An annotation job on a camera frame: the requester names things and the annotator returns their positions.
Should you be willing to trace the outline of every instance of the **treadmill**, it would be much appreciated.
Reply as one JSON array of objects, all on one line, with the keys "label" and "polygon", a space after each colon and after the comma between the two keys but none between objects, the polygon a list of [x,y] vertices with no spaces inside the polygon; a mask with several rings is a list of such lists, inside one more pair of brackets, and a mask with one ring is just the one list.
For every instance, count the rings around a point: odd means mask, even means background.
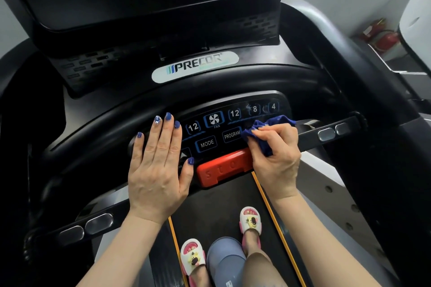
[{"label": "treadmill", "polygon": [[[402,283],[430,280],[431,128],[311,5],[6,2],[30,39],[0,60],[0,176],[14,175],[4,180],[5,285],[78,283],[95,241],[127,215],[133,137],[167,111],[183,126],[178,170],[193,156],[195,175],[150,252],[155,286],[188,286],[178,246],[240,240],[247,205],[259,210],[262,248],[288,286],[312,286],[238,138],[281,114],[299,122],[301,151],[325,151]],[[116,191],[122,199],[103,206]]]}]

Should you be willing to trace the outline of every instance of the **red stop button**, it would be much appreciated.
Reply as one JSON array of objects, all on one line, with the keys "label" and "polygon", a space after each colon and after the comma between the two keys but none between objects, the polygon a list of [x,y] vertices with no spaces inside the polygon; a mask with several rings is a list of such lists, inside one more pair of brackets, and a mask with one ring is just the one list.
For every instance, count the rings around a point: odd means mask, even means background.
[{"label": "red stop button", "polygon": [[197,167],[197,177],[203,187],[217,185],[219,181],[240,172],[253,169],[253,159],[249,148],[226,154]]}]

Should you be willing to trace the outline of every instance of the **slipper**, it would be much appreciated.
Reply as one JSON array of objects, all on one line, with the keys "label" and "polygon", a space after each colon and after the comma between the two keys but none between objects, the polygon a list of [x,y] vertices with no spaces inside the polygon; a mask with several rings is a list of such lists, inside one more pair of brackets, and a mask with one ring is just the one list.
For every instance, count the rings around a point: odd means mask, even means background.
[{"label": "slipper", "polygon": [[206,264],[205,252],[197,239],[191,238],[181,247],[181,270],[189,277],[190,287],[196,287],[195,282],[190,277],[194,269]]},{"label": "slipper", "polygon": [[[260,220],[260,214],[253,207],[245,207],[240,213],[240,230],[243,234],[242,246],[245,248],[245,235],[244,233],[249,230],[254,229],[260,234],[262,233],[262,222]],[[257,237],[257,245],[260,248],[260,238]]]}]

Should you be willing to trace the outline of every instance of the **blue cloth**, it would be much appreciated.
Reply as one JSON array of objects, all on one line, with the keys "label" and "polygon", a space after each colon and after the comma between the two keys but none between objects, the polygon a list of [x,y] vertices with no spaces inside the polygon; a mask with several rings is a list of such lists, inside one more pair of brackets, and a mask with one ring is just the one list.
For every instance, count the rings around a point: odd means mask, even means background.
[{"label": "blue cloth", "polygon": [[268,142],[262,141],[260,138],[257,138],[256,135],[253,134],[251,131],[253,129],[257,129],[257,128],[263,127],[263,126],[272,126],[272,125],[285,124],[285,123],[295,125],[296,121],[290,120],[288,117],[286,117],[284,115],[268,119],[266,122],[261,122],[260,120],[255,120],[252,127],[242,131],[241,137],[245,140],[245,142],[248,142],[249,136],[253,137],[257,141],[257,143],[259,144],[259,147],[262,150],[262,153],[266,157],[269,157],[269,156],[272,156],[272,149],[269,147]]}]

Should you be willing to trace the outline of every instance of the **fire extinguisher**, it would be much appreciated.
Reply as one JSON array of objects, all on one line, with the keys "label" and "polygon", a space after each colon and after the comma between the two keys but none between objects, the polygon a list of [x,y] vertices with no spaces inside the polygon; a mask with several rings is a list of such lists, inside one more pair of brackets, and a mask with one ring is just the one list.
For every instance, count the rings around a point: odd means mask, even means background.
[{"label": "fire extinguisher", "polygon": [[386,19],[380,18],[372,22],[369,27],[366,28],[364,32],[361,33],[359,38],[365,42],[369,42],[373,37],[375,37],[380,32],[384,31],[386,28]]},{"label": "fire extinguisher", "polygon": [[400,42],[400,37],[397,32],[388,31],[383,36],[381,36],[376,42],[372,43],[373,48],[379,53],[382,54],[389,49],[391,49],[394,45]]}]

